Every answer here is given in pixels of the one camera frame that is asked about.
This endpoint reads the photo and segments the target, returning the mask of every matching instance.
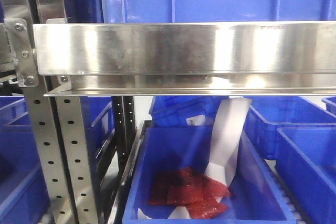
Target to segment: white paper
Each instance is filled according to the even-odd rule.
[[[229,186],[237,168],[239,140],[250,99],[232,98],[220,103],[211,136],[210,159],[205,175]],[[138,218],[144,215],[139,209]],[[186,207],[176,207],[168,219],[190,219]]]
[[[189,126],[201,126],[201,125],[205,125],[205,115],[197,115],[197,116],[193,116],[191,118],[187,118],[187,125]]]

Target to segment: bolt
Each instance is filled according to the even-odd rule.
[[[15,24],[15,29],[18,30],[18,31],[23,31],[24,26],[23,26],[22,23],[16,23]]]
[[[68,82],[69,78],[67,76],[61,76],[60,81],[61,82]]]
[[[27,82],[32,84],[34,82],[34,76],[27,76]]]
[[[26,59],[29,56],[29,52],[28,51],[22,51],[21,56],[22,56],[22,58]]]

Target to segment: metal bracket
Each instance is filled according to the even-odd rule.
[[[5,19],[5,28],[19,86],[36,87],[38,73],[26,21],[21,18]]]

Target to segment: metal rail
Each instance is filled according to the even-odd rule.
[[[42,75],[336,73],[336,22],[36,24]]]

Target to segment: perforated metal upright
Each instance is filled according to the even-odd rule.
[[[44,97],[44,94],[55,86],[51,84],[49,77],[37,74],[32,25],[41,20],[37,14],[35,0],[0,1],[17,79],[24,87],[56,224],[77,223],[55,99]]]

